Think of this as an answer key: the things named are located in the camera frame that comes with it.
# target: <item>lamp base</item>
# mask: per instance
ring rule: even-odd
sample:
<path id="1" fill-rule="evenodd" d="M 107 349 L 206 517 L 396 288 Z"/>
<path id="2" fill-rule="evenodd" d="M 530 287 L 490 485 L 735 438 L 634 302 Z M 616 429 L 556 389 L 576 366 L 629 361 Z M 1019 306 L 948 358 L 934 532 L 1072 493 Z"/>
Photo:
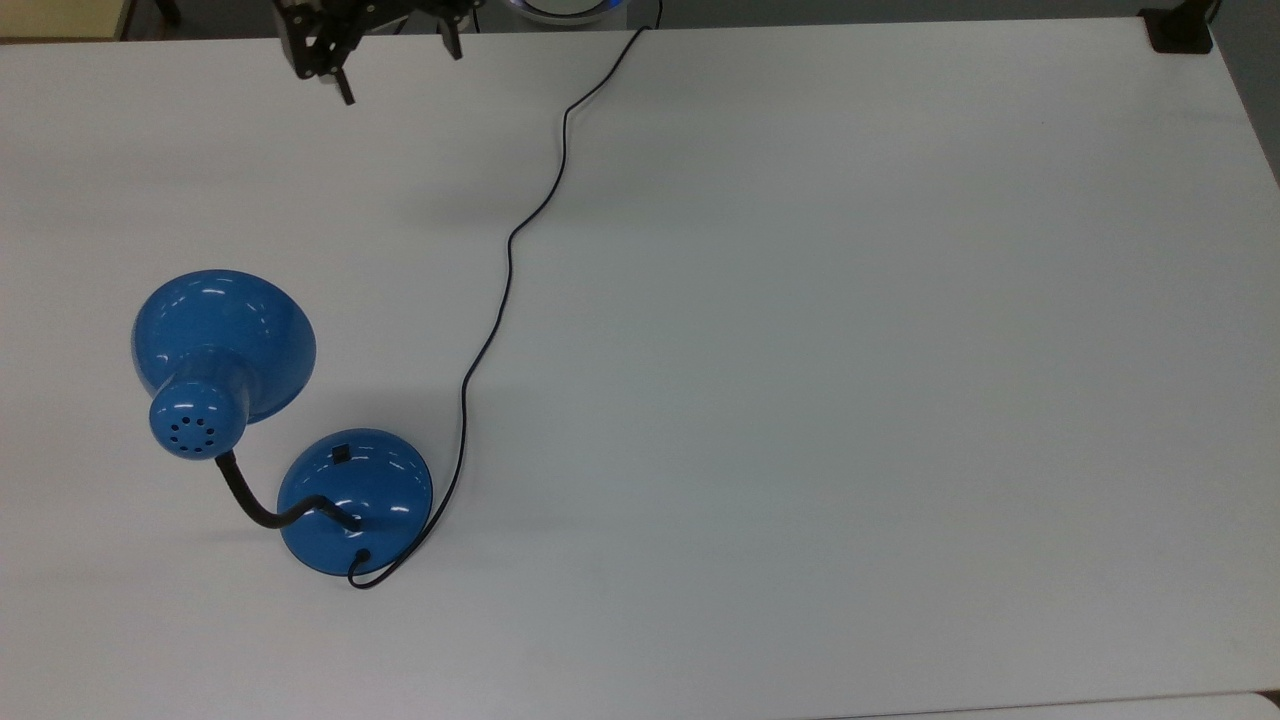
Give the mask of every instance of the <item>lamp base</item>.
<path id="1" fill-rule="evenodd" d="M 360 519 L 352 533 L 320 512 L 280 530 L 289 552 L 328 575 L 346 575 L 361 550 L 361 574 L 385 568 L 417 536 L 431 512 L 431 473 L 413 446 L 369 428 L 334 433 L 308 447 L 280 484 L 279 507 L 323 495 Z"/>

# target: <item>black flexible arm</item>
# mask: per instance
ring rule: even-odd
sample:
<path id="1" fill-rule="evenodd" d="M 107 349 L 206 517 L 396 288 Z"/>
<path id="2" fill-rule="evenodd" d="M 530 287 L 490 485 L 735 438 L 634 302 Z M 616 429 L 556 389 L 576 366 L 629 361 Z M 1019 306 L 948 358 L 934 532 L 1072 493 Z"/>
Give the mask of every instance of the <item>black flexible arm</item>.
<path id="1" fill-rule="evenodd" d="M 223 479 L 227 480 L 227 487 L 232 488 L 232 495 L 236 496 L 236 502 L 239 502 L 241 509 L 244 510 L 244 514 L 248 515 L 251 520 L 264 528 L 278 530 L 292 525 L 294 520 L 306 515 L 308 511 L 319 510 L 343 528 L 353 533 L 360 532 L 360 519 L 352 518 L 351 514 L 334 505 L 332 500 L 323 495 L 308 495 L 284 512 L 271 512 L 266 507 L 262 507 L 257 498 L 253 497 L 253 491 L 248 489 L 248 484 L 244 483 L 244 475 L 241 474 L 239 466 L 236 464 L 234 452 L 228 450 L 215 457 L 214 461 L 218 462 L 218 469 L 223 471 Z"/>

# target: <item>white table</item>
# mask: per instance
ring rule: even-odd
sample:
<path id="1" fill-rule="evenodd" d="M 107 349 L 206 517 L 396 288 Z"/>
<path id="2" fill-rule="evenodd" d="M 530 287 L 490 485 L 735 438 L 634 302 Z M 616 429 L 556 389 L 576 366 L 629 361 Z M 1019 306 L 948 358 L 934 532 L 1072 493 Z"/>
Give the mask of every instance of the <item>white table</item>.
<path id="1" fill-rule="evenodd" d="M 147 293 L 285 288 L 264 498 L 447 479 L 625 35 L 0 47 L 0 715 L 800 719 L 1280 685 L 1280 193 L 1138 19 L 663 31 L 576 117 L 376 591 L 163 452 Z"/>

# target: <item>lamp head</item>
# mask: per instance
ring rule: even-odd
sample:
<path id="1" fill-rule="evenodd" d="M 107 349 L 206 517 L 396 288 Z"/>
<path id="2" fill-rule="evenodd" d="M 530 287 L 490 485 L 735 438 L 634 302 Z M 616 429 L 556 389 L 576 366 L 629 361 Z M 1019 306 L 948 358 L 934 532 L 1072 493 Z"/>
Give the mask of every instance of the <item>lamp head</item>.
<path id="1" fill-rule="evenodd" d="M 179 457 L 229 451 L 279 413 L 315 366 L 315 333 L 274 284 L 201 270 L 160 286 L 133 323 L 133 364 L 152 397 L 151 433 Z"/>

